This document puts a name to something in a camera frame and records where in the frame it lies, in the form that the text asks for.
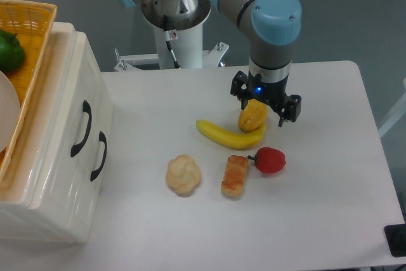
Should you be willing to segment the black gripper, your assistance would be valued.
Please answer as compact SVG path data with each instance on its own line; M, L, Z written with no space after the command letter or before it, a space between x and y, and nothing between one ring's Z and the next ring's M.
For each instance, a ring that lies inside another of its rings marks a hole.
M295 122L301 113L301 96L285 92L290 67L266 69L250 65L248 73L236 73L230 94L240 101L241 109L245 109L252 99L269 106L280 117L278 127L282 127L284 122Z

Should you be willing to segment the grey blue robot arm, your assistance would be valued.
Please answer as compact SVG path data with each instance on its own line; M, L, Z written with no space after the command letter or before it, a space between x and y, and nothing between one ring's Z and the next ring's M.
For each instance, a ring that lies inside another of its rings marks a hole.
M268 105L280 122L294 122L301 97L285 91L292 54L301 31L299 0L119 0L141 6L152 26L161 69L204 65L202 26L212 10L233 23L250 41L249 71L238 72L231 94L245 107L249 100Z

